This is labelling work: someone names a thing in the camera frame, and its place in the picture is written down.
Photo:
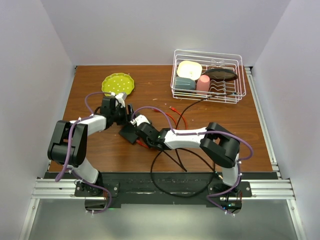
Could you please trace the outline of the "black network switch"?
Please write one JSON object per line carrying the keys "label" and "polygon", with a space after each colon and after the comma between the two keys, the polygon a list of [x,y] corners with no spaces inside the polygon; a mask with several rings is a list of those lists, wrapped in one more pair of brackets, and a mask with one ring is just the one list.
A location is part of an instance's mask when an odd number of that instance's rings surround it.
{"label": "black network switch", "polygon": [[126,124],[118,134],[132,145],[134,145],[139,138],[135,133],[135,127],[132,124]]}

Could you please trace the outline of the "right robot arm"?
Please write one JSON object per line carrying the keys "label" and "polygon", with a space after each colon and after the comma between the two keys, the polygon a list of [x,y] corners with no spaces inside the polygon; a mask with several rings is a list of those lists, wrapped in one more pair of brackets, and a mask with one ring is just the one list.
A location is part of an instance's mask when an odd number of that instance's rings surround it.
{"label": "right robot arm", "polygon": [[238,166],[240,138],[217,123],[192,130],[163,128],[157,130],[152,124],[135,123],[134,132],[145,144],[161,152],[177,149],[201,149],[222,169],[223,192],[230,197],[240,190]]}

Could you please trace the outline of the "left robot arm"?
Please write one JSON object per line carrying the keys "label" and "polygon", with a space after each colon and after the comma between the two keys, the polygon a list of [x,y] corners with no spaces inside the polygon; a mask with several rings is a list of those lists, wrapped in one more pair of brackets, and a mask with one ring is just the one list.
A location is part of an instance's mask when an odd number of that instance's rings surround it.
{"label": "left robot arm", "polygon": [[102,174],[87,159],[88,136],[114,124],[126,125],[133,112],[130,107],[126,108],[125,99],[124,92],[104,96],[99,112],[75,121],[59,120],[56,123],[47,150],[48,159],[62,165],[61,172],[55,177],[56,182],[68,170],[84,182],[84,188],[91,196],[105,193]]}

